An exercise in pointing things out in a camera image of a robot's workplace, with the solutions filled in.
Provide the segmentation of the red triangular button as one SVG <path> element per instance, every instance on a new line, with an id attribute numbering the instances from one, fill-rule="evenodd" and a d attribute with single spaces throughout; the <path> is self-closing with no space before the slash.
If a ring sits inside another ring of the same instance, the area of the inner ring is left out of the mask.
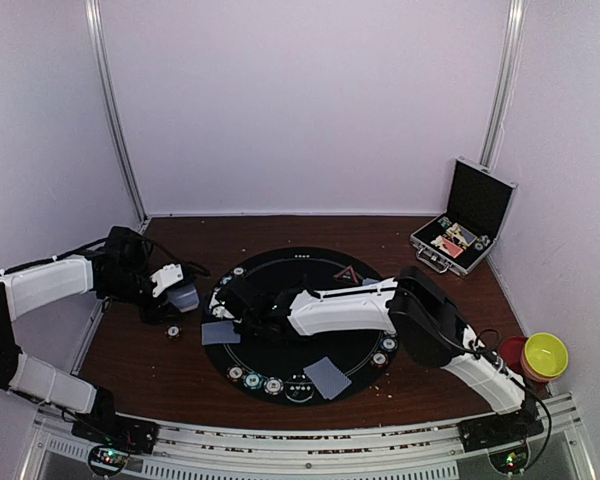
<path id="1" fill-rule="evenodd" d="M 361 280 L 359 279 L 356 271 L 352 266 L 347 266 L 333 276 L 335 280 L 351 285 L 359 285 Z"/>

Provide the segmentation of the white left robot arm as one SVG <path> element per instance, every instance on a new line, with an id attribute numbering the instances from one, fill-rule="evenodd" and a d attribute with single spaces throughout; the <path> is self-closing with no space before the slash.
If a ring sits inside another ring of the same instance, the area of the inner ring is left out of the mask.
<path id="1" fill-rule="evenodd" d="M 103 444 L 124 433 L 118 415 L 97 405 L 98 387 L 25 353 L 15 341 L 13 323 L 46 305 L 89 292 L 148 310 L 168 301 L 167 291 L 184 280 L 179 261 L 149 272 L 154 244 L 127 227 L 68 252 L 0 270 L 0 390 L 86 414 L 86 429 Z"/>

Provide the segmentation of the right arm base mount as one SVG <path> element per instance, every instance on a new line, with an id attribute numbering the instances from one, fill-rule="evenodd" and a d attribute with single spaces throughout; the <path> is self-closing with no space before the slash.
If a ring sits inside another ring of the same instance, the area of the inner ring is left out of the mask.
<path id="1" fill-rule="evenodd" d="M 544 431 L 540 419 L 523 411 L 463 420 L 457 428 L 465 452 L 522 441 Z"/>

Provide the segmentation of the blue-backed playing card deck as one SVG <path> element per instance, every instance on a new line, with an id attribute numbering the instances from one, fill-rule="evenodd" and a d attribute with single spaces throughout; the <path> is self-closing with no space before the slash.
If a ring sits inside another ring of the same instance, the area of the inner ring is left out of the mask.
<path id="1" fill-rule="evenodd" d="M 193 311 L 200 304 L 199 294 L 194 284 L 168 289 L 167 298 L 180 313 Z"/>

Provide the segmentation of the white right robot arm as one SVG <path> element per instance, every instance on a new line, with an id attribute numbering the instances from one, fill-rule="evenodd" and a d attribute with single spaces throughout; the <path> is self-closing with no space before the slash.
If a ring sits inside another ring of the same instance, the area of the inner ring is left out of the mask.
<path id="1" fill-rule="evenodd" d="M 275 296 L 235 277 L 212 293 L 209 310 L 232 321 L 240 334 L 274 342 L 357 330 L 395 335 L 416 364 L 453 374 L 485 399 L 497 414 L 492 430 L 502 441 L 515 440 L 537 415 L 522 376 L 484 344 L 456 304 L 417 267 L 368 285 L 304 286 Z"/>

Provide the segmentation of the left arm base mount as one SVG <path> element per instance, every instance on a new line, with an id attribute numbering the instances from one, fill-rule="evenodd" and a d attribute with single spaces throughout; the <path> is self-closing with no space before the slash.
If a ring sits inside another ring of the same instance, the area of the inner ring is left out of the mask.
<path id="1" fill-rule="evenodd" d="M 155 422 L 119 415 L 109 427 L 96 426 L 94 421 L 75 420 L 71 428 L 73 436 L 130 454 L 151 454 L 158 432 L 159 425 Z"/>

